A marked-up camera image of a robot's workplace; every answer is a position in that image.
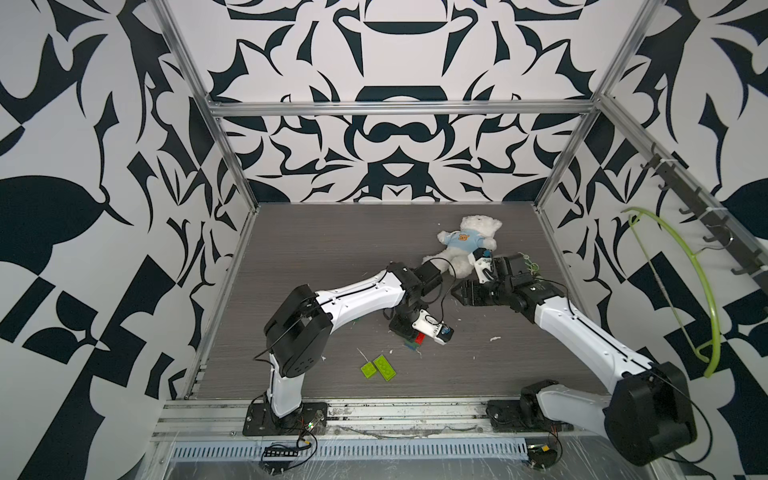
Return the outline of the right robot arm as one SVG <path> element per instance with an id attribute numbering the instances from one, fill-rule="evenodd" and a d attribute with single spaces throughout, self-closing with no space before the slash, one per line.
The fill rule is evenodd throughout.
<path id="1" fill-rule="evenodd" d="M 517 422 L 528 427 L 570 424 L 607 439 L 627 461 L 644 466 L 670 458 L 698 437 L 703 411 L 682 371 L 657 363 L 598 327 L 573 304 L 567 287 L 533 272 L 523 255 L 467 256 L 474 270 L 452 288 L 464 306 L 506 306 L 549 333 L 587 366 L 603 395 L 544 380 L 522 389 Z"/>

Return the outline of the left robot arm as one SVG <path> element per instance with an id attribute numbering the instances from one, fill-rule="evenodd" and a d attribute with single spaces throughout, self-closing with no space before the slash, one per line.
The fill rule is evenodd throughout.
<path id="1" fill-rule="evenodd" d="M 330 336 L 362 317 L 387 311 L 389 330 L 409 341 L 419 336 L 444 345 L 454 330 L 428 312 L 424 297 L 443 282 L 431 262 L 415 269 L 391 263 L 374 276 L 332 290 L 293 289 L 264 327 L 271 377 L 265 402 L 283 419 L 302 410 L 305 374 L 321 360 Z"/>

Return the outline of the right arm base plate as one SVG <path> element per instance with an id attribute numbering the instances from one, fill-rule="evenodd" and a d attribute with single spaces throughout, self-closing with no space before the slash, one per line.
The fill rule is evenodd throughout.
<path id="1" fill-rule="evenodd" d="M 550 432 L 574 431 L 575 427 L 561 421 L 546 418 L 536 399 L 543 388 L 558 385 L 554 380 L 543 380 L 521 390 L 520 397 L 513 400 L 489 400 L 486 414 L 494 432 Z"/>

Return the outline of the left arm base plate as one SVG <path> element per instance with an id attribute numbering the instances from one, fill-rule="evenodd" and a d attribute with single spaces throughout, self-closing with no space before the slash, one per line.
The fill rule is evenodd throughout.
<path id="1" fill-rule="evenodd" d="M 285 417 L 278 417 L 268 401 L 248 406 L 242 435 L 245 437 L 299 434 L 302 431 L 322 430 L 327 425 L 328 404 L 305 402 Z"/>

